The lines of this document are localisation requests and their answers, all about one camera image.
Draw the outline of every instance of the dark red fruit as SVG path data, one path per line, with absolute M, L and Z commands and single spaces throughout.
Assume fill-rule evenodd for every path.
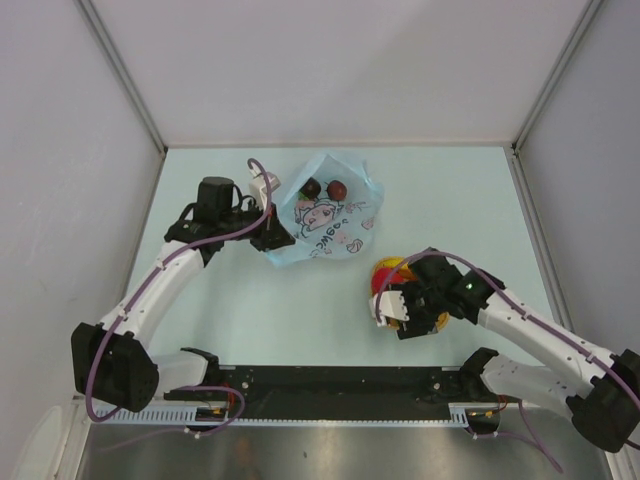
M 300 193 L 307 197 L 309 200 L 315 200 L 320 195 L 322 191 L 322 187 L 318 183 L 318 181 L 311 177 L 307 180 L 307 183 L 300 189 Z
M 327 193 L 331 200 L 341 202 L 347 198 L 347 187 L 345 187 L 344 183 L 334 180 L 327 186 Z

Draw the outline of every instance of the plastic bag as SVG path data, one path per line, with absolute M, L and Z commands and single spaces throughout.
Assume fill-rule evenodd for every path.
M 315 199 L 300 189 L 309 178 L 322 188 Z M 330 182 L 338 180 L 347 187 L 342 201 L 331 200 Z M 375 216 L 384 201 L 384 188 L 369 178 L 365 161 L 344 152 L 322 152 L 313 157 L 292 178 L 274 192 L 282 226 L 296 239 L 267 256 L 277 266 L 311 258 L 344 259 L 362 252 L 373 240 Z

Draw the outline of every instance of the light blue table surface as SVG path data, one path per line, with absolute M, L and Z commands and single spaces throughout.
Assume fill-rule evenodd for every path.
M 433 246 L 501 278 L 550 316 L 540 272 L 504 152 L 482 147 L 352 149 L 384 184 L 374 244 L 346 261 L 274 268 L 248 242 L 229 242 L 193 280 L 160 324 L 152 354 L 196 347 L 223 364 L 458 366 L 479 347 L 537 363 L 509 341 L 452 319 L 438 335 L 399 341 L 370 317 L 369 279 L 382 257 Z M 248 191 L 254 157 L 282 179 L 316 148 L 170 150 L 132 274 L 151 266 L 167 228 L 196 199 L 205 176 Z

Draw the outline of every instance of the wall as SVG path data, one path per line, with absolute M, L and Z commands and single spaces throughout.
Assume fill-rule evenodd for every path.
M 178 147 L 509 142 L 587 0 L 94 3 Z
M 70 0 L 0 4 L 0 478 L 73 394 L 70 334 L 125 285 L 160 156 Z
M 608 2 L 524 145 L 578 333 L 640 353 L 640 3 Z

